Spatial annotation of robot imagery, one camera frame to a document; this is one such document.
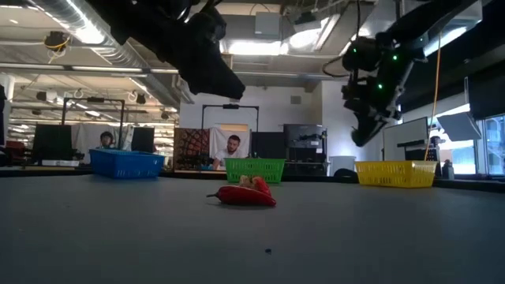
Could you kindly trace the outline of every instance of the blue basket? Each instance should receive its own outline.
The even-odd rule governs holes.
[[[139,151],[89,150],[95,174],[109,178],[157,178],[165,157]]]

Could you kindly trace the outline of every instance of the red bell pepper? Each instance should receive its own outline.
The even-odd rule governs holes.
[[[216,194],[210,194],[207,195],[207,197],[217,197],[224,204],[231,205],[260,205],[274,207],[277,204],[275,199],[263,192],[234,185],[223,186]]]
[[[253,177],[252,183],[254,184],[254,188],[268,196],[271,196],[270,188],[268,187],[267,182],[262,177]]]

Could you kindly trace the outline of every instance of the green basket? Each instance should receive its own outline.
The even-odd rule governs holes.
[[[226,158],[228,182],[239,182],[240,176],[262,177],[267,183],[281,182],[284,159],[232,159]]]

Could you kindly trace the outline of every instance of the yellow cable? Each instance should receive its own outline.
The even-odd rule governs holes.
[[[435,75],[435,98],[433,99],[433,112],[432,112],[432,120],[429,122],[429,131],[428,131],[428,144],[426,145],[425,151],[425,161],[428,158],[428,150],[429,150],[429,133],[432,131],[433,118],[435,117],[436,110],[436,98],[439,96],[439,78],[440,78],[440,43],[442,42],[442,33],[439,34],[439,50],[436,56],[436,75]]]
[[[70,37],[71,37],[71,36],[69,36],[69,37],[66,39],[66,41],[65,41],[64,43],[60,43],[60,44],[55,45],[55,46],[48,46],[48,45],[46,45],[46,44],[44,44],[44,45],[45,45],[47,48],[50,48],[50,49],[53,49],[53,48],[62,48],[63,46],[65,46],[65,45],[66,45],[66,44],[70,41]]]

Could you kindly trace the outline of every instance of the window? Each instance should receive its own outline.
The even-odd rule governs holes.
[[[444,165],[445,160],[452,161],[455,174],[475,174],[475,151],[473,140],[451,141],[451,138],[444,132],[437,118],[444,115],[459,114],[469,111],[469,104],[456,107],[452,110],[437,114],[433,118],[433,125],[436,127],[429,133],[430,137],[439,136],[440,141],[440,162]]]
[[[489,174],[505,174],[505,116],[488,118],[485,120],[485,147],[488,158]]]

